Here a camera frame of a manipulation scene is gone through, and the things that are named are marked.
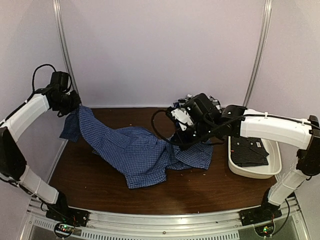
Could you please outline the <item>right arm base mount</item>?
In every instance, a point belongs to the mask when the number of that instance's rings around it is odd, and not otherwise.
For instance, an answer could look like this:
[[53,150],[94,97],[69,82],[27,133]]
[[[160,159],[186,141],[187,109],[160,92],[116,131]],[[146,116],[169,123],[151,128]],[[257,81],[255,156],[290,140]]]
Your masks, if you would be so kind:
[[239,212],[242,226],[255,225],[271,221],[282,216],[281,210],[263,209],[261,206],[248,208]]

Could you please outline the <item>blue checked long sleeve shirt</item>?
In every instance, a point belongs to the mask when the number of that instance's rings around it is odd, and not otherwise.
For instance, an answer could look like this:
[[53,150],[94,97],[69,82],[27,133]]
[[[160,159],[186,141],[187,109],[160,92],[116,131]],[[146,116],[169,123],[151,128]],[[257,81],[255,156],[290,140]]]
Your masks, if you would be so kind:
[[180,150],[144,127],[110,128],[86,106],[78,107],[66,117],[60,138],[74,143],[83,138],[96,155],[124,175],[129,189],[166,181],[167,169],[208,170],[214,151],[209,143]]

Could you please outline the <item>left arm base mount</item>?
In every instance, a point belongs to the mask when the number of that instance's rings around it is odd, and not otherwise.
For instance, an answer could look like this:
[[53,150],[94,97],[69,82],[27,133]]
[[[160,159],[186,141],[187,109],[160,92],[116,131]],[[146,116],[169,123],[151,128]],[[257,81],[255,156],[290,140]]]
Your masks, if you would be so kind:
[[69,208],[66,213],[48,207],[45,216],[48,219],[62,222],[74,227],[86,227],[89,219],[89,212],[86,210]]

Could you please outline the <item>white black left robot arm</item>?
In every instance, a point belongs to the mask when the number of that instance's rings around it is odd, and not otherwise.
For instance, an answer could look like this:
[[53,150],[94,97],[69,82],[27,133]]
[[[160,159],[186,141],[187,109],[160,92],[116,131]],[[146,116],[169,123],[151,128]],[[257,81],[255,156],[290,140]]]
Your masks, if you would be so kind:
[[48,110],[57,111],[57,115],[63,117],[80,104],[80,96],[75,90],[64,92],[58,86],[48,86],[37,89],[16,112],[0,123],[0,173],[7,178],[5,182],[38,197],[61,222],[72,218],[65,194],[30,168],[17,142],[25,130]]

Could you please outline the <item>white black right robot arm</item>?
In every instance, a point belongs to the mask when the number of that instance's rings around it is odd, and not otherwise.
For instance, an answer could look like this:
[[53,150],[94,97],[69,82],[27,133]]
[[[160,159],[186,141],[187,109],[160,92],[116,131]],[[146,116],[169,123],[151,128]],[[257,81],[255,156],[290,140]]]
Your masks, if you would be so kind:
[[266,190],[261,206],[256,210],[259,220],[268,220],[286,198],[304,181],[320,173],[320,127],[314,115],[297,119],[262,113],[238,105],[227,106],[222,113],[191,110],[188,107],[170,109],[166,114],[178,127],[174,144],[188,149],[210,138],[258,138],[295,146],[297,163],[285,177]]

